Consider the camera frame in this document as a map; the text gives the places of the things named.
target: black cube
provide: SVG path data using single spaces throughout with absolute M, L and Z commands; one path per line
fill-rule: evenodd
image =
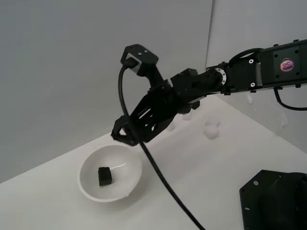
M 100 167 L 98 169 L 99 186 L 112 183 L 112 175 L 109 167 Z

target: white wall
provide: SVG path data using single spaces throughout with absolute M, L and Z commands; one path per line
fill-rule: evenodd
M 125 46 L 204 70 L 212 0 L 2 0 L 0 183 L 111 131 Z M 149 89 L 127 73 L 130 110 Z
M 215 0 L 207 66 L 229 61 L 235 54 L 249 48 L 267 48 L 295 39 L 307 39 L 306 9 L 305 0 Z M 282 108 L 272 90 L 250 95 L 252 105 L 247 100 L 247 93 L 220 97 L 307 152 L 307 112 Z M 287 104 L 307 107 L 307 87 L 288 88 L 280 95 Z M 288 125 L 281 129 L 286 120 Z

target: sticker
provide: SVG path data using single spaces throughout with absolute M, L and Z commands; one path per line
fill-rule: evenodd
M 294 68 L 294 62 L 289 59 L 289 58 L 285 58 L 282 60 L 281 64 L 280 64 L 280 69 L 283 72 L 289 72 L 291 70 L 293 70 Z

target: white table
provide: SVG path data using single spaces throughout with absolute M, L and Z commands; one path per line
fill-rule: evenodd
M 220 118 L 220 136 L 203 124 Z M 307 173 L 307 155 L 215 96 L 202 100 L 191 121 L 175 118 L 148 144 L 179 197 L 207 230 L 242 230 L 239 189 L 261 169 Z M 77 171 L 95 149 L 115 143 L 109 134 L 0 184 L 0 229 L 196 229 L 159 181 L 145 155 L 131 195 L 96 203 L 78 189 Z

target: black cable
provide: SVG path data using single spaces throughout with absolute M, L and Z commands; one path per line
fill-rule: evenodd
M 253 49 L 248 49 L 245 50 L 237 55 L 235 55 L 232 59 L 230 59 L 229 61 L 229 65 L 233 65 L 234 63 L 236 63 L 240 58 L 242 58 L 243 56 L 247 55 L 247 54 L 254 54 L 254 53 L 258 53 L 260 50 L 262 50 L 262 48 L 253 48 Z
M 119 77 L 118 77 L 118 93 L 119 93 L 119 100 L 120 100 L 120 105 L 121 108 L 124 112 L 124 116 L 127 119 L 128 122 L 128 127 L 130 128 L 132 135 L 134 136 L 134 138 L 140 143 L 141 148 L 143 149 L 143 151 L 145 152 L 148 160 L 150 161 L 150 163 L 152 164 L 155 172 L 158 174 L 160 180 L 162 181 L 162 183 L 164 184 L 164 186 L 166 187 L 166 189 L 169 191 L 169 193 L 171 194 L 171 196 L 176 200 L 176 202 L 179 204 L 179 206 L 182 208 L 182 210 L 188 215 L 188 217 L 193 221 L 193 223 L 200 229 L 200 230 L 206 230 L 198 221 L 197 219 L 192 215 L 192 213 L 190 213 L 190 211 L 187 209 L 187 207 L 181 202 L 181 200 L 179 199 L 179 197 L 176 195 L 176 193 L 173 191 L 173 189 L 171 188 L 171 186 L 168 184 L 167 180 L 164 178 L 163 174 L 161 173 L 158 165 L 156 164 L 156 162 L 154 161 L 153 157 L 151 156 L 149 150 L 147 149 L 147 147 L 145 146 L 145 144 L 141 141 L 140 137 L 138 136 L 136 129 L 133 125 L 133 122 L 131 121 L 130 117 L 129 117 L 129 113 L 127 111 L 126 105 L 125 105 L 125 101 L 124 101 L 124 96 L 123 96 L 123 89 L 122 89 L 122 83 L 123 83 L 123 75 L 126 69 L 128 68 L 133 68 L 137 65 L 135 65 L 135 60 L 131 60 L 130 58 L 128 58 L 126 60 L 127 62 L 124 63 L 124 65 L 122 66 L 120 72 L 119 72 Z
M 289 105 L 286 105 L 282 102 L 279 93 L 278 93 L 279 88 L 274 88 L 274 93 L 275 93 L 275 97 L 277 102 L 284 108 L 290 109 L 290 110 L 295 110 L 295 111 L 307 111 L 307 107 L 292 107 Z

